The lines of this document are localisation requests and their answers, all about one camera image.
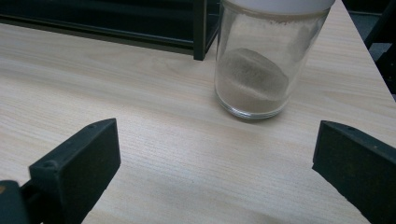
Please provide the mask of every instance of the jar contents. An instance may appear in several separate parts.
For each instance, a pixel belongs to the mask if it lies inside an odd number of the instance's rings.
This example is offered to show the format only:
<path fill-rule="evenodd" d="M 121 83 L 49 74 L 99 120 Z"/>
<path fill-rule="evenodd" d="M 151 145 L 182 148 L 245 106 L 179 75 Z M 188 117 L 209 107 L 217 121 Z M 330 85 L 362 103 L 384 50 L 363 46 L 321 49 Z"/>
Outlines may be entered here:
<path fill-rule="evenodd" d="M 250 49 L 226 51 L 217 62 L 216 92 L 242 118 L 271 117 L 286 103 L 289 79 L 273 62 Z"/>

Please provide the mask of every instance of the transparent glass container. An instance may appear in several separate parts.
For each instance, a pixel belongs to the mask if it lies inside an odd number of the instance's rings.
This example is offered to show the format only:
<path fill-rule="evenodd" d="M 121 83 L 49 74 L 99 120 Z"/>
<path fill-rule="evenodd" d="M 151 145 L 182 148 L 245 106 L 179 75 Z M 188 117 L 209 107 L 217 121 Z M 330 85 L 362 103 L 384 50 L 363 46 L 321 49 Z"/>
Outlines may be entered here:
<path fill-rule="evenodd" d="M 220 103 L 244 119 L 279 113 L 333 2 L 222 0 L 215 74 Z"/>

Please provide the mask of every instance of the black shelf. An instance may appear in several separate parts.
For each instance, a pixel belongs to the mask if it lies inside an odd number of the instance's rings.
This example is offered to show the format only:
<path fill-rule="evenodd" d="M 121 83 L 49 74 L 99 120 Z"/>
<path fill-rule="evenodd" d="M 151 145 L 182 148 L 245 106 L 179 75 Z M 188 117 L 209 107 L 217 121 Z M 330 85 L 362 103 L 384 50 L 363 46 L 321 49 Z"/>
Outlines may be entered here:
<path fill-rule="evenodd" d="M 202 60 L 219 29 L 219 0 L 0 0 L 0 22 Z"/>

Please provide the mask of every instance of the wooden table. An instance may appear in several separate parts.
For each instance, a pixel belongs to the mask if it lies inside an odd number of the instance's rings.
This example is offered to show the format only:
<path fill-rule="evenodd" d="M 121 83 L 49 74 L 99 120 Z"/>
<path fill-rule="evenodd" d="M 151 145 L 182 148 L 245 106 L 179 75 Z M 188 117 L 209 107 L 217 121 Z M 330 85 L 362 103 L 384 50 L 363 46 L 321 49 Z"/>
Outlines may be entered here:
<path fill-rule="evenodd" d="M 122 164 L 84 223 L 366 223 L 311 169 L 321 120 L 396 146 L 396 104 L 341 1 L 278 116 L 243 121 L 203 62 L 0 24 L 0 179 L 117 118 Z"/>

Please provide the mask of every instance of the white lid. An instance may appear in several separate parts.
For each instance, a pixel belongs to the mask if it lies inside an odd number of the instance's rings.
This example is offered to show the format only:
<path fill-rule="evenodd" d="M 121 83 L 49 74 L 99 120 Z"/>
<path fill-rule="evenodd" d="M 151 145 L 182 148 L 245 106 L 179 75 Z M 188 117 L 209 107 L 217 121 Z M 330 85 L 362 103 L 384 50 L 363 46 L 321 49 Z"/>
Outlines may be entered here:
<path fill-rule="evenodd" d="M 271 14 L 301 15 L 320 12 L 335 0 L 224 0 L 239 7 Z"/>

